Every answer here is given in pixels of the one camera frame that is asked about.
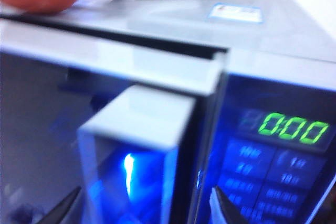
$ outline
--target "microwave button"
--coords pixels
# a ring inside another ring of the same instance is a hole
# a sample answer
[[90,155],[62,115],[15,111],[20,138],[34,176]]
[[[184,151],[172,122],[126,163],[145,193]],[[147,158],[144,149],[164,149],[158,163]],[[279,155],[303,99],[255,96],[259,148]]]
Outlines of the microwave button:
[[306,195],[304,193],[300,193],[290,188],[263,186],[258,198],[259,200],[289,204],[299,208],[305,197]]
[[292,207],[264,200],[257,201],[255,210],[262,211],[264,214],[270,216],[286,219],[293,219],[296,214],[296,210]]
[[252,207],[242,207],[240,210],[241,215],[246,219],[262,220],[263,212],[260,210],[255,210]]
[[232,137],[228,143],[225,157],[260,164],[270,163],[274,153],[275,148],[273,147]]
[[261,189],[261,183],[259,182],[244,180],[227,174],[220,177],[218,185],[236,206],[247,205],[253,207]]
[[267,173],[268,164],[258,165],[231,159],[224,162],[224,169],[236,174],[264,179]]
[[310,189],[316,180],[317,174],[292,173],[288,170],[271,169],[267,179],[285,186],[295,186],[302,189]]
[[291,150],[278,150],[272,164],[273,169],[287,169],[292,172],[318,173],[321,171],[325,159],[295,152]]

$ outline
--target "gray surface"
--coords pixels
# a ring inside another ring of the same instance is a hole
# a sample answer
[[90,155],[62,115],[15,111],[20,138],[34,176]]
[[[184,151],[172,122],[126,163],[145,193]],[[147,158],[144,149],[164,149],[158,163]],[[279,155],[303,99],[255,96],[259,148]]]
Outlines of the gray surface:
[[0,28],[3,52],[183,92],[213,93],[221,72],[209,59],[7,20]]
[[[218,3],[260,7],[262,24],[209,18]],[[113,0],[41,20],[336,62],[336,44],[293,0]]]

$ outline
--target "microwave oven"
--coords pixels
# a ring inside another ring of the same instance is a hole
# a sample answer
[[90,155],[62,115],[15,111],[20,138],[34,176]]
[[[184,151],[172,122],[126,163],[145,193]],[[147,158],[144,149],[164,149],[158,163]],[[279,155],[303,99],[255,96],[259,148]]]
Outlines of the microwave oven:
[[3,221],[80,186],[68,223],[214,223],[214,187],[248,223],[310,223],[335,183],[334,62],[2,32]]

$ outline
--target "label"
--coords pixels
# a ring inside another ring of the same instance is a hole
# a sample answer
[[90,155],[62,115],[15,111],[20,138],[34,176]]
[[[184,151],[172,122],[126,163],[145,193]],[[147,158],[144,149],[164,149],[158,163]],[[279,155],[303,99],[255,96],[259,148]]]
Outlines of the label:
[[261,9],[258,7],[216,4],[209,17],[238,20],[252,23],[262,23]]

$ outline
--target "digital display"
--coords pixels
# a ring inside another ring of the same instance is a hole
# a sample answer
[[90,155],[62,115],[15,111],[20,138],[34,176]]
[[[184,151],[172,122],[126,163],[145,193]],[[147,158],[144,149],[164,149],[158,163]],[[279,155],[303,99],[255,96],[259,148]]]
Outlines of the digital display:
[[282,141],[324,147],[333,137],[333,127],[326,122],[308,120],[279,112],[246,110],[240,120],[240,129],[260,136]]

